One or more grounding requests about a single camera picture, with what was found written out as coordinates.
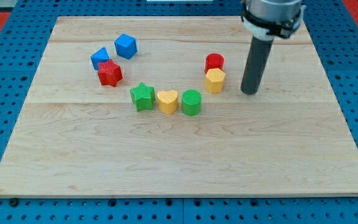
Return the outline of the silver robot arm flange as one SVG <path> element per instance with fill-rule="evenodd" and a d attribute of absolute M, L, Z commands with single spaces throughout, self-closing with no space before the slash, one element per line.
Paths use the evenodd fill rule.
<path fill-rule="evenodd" d="M 303 22 L 302 0 L 246 0 L 241 20 L 256 39 L 289 39 Z"/>

